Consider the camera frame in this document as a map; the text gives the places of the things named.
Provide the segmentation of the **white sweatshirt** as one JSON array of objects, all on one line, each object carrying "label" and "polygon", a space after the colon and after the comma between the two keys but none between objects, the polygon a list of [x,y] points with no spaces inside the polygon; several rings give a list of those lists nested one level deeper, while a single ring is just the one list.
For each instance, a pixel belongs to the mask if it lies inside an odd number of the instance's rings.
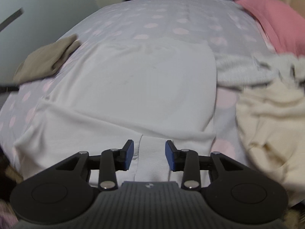
[{"label": "white sweatshirt", "polygon": [[182,181],[165,143],[209,153],[217,70],[208,43],[174,38],[109,41],[78,60],[41,98],[15,142],[24,179],[69,156],[99,155],[134,142],[130,169],[117,181]]}]

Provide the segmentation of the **folded beige garment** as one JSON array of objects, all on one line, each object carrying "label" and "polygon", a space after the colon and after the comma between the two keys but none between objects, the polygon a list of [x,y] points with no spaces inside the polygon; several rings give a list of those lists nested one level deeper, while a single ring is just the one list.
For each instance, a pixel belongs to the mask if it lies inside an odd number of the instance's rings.
[{"label": "folded beige garment", "polygon": [[32,52],[17,68],[13,82],[23,84],[55,75],[71,54],[81,46],[73,34]]}]

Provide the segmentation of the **cream knit garment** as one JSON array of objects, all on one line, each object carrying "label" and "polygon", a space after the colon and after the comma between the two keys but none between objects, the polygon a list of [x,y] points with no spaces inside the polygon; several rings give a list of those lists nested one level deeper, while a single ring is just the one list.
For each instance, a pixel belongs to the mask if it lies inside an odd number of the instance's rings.
[{"label": "cream knit garment", "polygon": [[246,88],[236,104],[241,143],[257,169],[304,201],[304,92],[280,79]]}]

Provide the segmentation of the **light grey hoodie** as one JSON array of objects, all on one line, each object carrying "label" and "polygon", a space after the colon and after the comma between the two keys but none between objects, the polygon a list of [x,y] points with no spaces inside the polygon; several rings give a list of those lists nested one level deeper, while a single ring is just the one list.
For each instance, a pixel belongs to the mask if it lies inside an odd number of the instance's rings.
[{"label": "light grey hoodie", "polygon": [[241,56],[215,54],[219,86],[243,89],[279,79],[289,87],[304,82],[304,56],[273,54],[271,56]]}]

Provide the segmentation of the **pink fuzzy rug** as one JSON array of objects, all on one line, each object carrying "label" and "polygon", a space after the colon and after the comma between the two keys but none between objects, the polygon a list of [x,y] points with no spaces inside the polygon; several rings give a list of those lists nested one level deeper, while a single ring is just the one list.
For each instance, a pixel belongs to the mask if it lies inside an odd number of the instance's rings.
[{"label": "pink fuzzy rug", "polygon": [[12,213],[8,204],[1,200],[0,202],[0,227],[1,229],[13,228],[18,223],[17,217]]}]

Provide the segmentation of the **grey pink polka-dot bedspread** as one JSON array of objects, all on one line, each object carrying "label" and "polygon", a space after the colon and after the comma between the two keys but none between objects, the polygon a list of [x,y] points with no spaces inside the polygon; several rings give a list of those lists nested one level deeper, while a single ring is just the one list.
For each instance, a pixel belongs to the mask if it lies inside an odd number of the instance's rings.
[{"label": "grey pink polka-dot bedspread", "polygon": [[19,168],[15,140],[27,129],[40,98],[48,95],[73,65],[95,44],[105,40],[173,37],[207,41],[214,52],[267,56],[271,52],[254,18],[231,0],[135,0],[103,7],[67,32],[81,46],[56,76],[27,83],[3,95],[1,148]]}]

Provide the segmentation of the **pink pillow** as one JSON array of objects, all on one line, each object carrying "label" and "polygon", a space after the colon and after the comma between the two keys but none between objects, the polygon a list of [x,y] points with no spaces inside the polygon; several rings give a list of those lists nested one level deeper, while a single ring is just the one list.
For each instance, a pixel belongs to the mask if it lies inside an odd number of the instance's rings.
[{"label": "pink pillow", "polygon": [[235,0],[261,24],[277,53],[304,55],[304,18],[279,0]]}]

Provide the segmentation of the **grey wall plate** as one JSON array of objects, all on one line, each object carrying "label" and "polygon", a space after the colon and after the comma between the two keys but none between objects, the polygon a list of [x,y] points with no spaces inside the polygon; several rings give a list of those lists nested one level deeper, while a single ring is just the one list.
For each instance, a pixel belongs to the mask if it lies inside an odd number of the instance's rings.
[{"label": "grey wall plate", "polygon": [[14,22],[17,18],[19,18],[24,13],[23,8],[18,9],[12,15],[10,15],[7,19],[5,19],[0,24],[0,31],[3,31],[6,27],[8,27],[12,22]]}]

